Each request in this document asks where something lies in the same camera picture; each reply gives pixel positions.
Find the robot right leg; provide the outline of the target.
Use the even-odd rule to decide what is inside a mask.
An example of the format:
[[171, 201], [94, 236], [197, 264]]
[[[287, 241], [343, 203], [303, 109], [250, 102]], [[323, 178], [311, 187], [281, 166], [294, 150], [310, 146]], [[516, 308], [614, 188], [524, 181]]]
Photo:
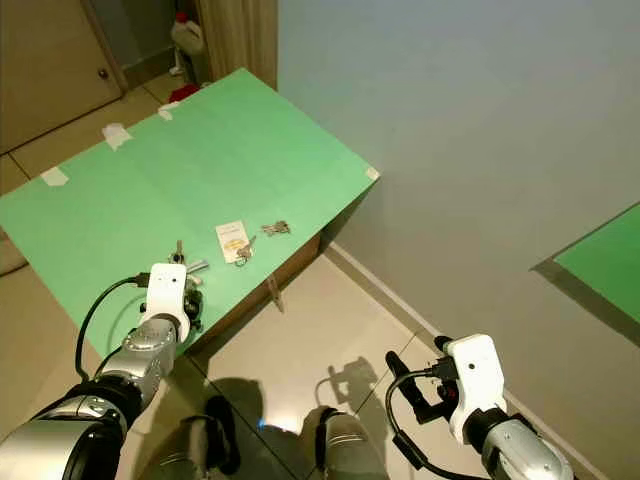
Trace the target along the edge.
[[307, 422], [306, 452], [323, 480], [390, 480], [384, 458], [357, 417], [321, 406]]

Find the robot leg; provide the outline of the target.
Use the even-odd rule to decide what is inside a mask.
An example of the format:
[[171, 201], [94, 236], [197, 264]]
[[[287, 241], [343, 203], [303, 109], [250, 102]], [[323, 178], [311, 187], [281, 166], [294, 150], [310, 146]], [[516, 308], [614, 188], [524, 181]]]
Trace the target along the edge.
[[216, 470], [220, 474], [237, 474], [241, 468], [241, 453], [236, 439], [236, 417], [230, 403], [224, 396], [212, 396], [205, 403], [204, 412], [197, 417], [200, 421], [198, 433], [193, 439], [204, 439], [204, 447], [197, 447], [201, 454], [200, 465], [205, 471]]
[[357, 417], [321, 406], [307, 422], [306, 452], [323, 480], [390, 480], [384, 458]]

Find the red object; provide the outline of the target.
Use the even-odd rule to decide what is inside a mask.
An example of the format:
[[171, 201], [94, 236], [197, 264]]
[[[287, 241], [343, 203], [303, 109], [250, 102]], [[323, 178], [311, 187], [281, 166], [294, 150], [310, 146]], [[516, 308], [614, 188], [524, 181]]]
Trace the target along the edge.
[[180, 102], [186, 100], [189, 96], [195, 95], [195, 93], [200, 91], [201, 88], [201, 84], [184, 84], [184, 86], [170, 92], [166, 102]]

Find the green wall board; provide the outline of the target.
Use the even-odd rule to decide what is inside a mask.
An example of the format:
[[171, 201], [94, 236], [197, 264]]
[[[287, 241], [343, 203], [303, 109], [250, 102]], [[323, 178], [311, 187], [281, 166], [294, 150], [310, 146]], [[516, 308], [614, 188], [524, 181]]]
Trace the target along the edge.
[[568, 244], [552, 262], [640, 325], [640, 201]]

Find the wooden cabinet panel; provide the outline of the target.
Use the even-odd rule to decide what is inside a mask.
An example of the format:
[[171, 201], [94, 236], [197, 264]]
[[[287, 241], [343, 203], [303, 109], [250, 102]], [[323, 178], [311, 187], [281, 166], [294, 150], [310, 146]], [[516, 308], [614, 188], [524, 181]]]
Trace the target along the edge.
[[211, 81], [246, 69], [278, 87], [278, 0], [198, 0]]

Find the white jug with red cap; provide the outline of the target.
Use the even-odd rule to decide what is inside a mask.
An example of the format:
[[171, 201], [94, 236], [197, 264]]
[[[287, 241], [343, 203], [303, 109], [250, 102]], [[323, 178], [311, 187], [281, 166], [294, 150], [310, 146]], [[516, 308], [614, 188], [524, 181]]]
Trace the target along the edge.
[[187, 13], [175, 13], [170, 37], [174, 42], [172, 76], [180, 76], [189, 84], [202, 84], [209, 77], [209, 55], [202, 28]]

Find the robot left leg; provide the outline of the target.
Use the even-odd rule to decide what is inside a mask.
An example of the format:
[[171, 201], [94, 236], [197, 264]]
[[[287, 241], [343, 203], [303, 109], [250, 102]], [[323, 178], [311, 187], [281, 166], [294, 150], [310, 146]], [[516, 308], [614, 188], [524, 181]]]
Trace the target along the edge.
[[241, 468], [241, 453], [236, 439], [236, 417], [230, 403], [224, 396], [212, 396], [205, 403], [204, 412], [197, 417], [200, 421], [198, 433], [193, 439], [204, 439], [204, 447], [197, 447], [201, 454], [200, 465], [205, 471], [216, 470], [220, 474], [237, 474]]

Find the table with green cover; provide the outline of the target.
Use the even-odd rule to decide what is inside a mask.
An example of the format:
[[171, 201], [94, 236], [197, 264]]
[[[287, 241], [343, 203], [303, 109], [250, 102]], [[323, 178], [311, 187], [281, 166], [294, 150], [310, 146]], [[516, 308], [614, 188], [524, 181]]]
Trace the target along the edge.
[[[180, 101], [173, 119], [127, 128], [63, 161], [69, 180], [37, 175], [0, 198], [3, 232], [74, 324], [92, 312], [86, 346], [106, 353], [140, 320], [140, 289], [116, 280], [168, 260], [177, 241], [209, 261], [198, 339], [372, 186], [371, 166], [259, 78], [238, 70]], [[284, 220], [291, 233], [261, 225]], [[243, 221], [255, 236], [242, 268], [225, 262], [215, 228]]]

